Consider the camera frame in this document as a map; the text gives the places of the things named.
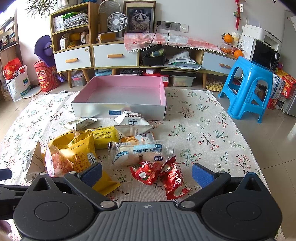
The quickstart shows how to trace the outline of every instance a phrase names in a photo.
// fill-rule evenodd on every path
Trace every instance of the pink snack package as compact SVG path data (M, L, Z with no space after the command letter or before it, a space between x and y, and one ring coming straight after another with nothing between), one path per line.
M49 145L45 151L45 163L47 173L50 177L62 177L67 172L73 171L73 163L71 163L60 150Z

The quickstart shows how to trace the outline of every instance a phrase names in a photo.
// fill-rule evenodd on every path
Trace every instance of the orange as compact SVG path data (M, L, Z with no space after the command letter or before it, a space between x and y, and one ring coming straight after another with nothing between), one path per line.
M233 37L228 33L228 34L223 34L222 39L226 42L231 44L233 41Z
M234 53L233 53L233 55L234 55L234 57L235 58L238 58L238 57L240 57L240 56L244 56L244 54L242 53L242 51L241 50L236 50Z

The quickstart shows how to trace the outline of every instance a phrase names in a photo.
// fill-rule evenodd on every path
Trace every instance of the drawer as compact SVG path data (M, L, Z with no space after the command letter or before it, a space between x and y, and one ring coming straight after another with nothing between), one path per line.
M228 75L236 60L223 55L205 52L202 59L202 69L215 71ZM242 70L238 69L235 77L242 77Z
M137 52L127 52L124 44L94 46L94 66L137 66Z
M54 54L58 72L91 67L90 48L79 48Z

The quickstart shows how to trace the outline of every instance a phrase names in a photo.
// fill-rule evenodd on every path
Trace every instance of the white printer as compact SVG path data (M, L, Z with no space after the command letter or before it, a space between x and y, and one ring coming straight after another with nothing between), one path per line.
M242 34L264 42L277 52L281 51L282 42L270 32L262 28L246 24L242 27Z

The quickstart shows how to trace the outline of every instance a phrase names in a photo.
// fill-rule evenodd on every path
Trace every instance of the blue plastic stool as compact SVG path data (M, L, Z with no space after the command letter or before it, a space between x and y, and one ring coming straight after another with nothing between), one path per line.
M243 70L243 78L240 86L231 83L238 68ZM240 120L245 112L253 112L259 114L257 122L261 123L271 95L272 78L273 74L268 69L256 63L249 62L243 57L239 57L230 70L225 85L218 97L221 98L226 94L229 98L230 106L227 113L232 118ZM264 101L261 101L254 93L259 80L264 80L268 86ZM258 105L252 104L252 100L255 100Z

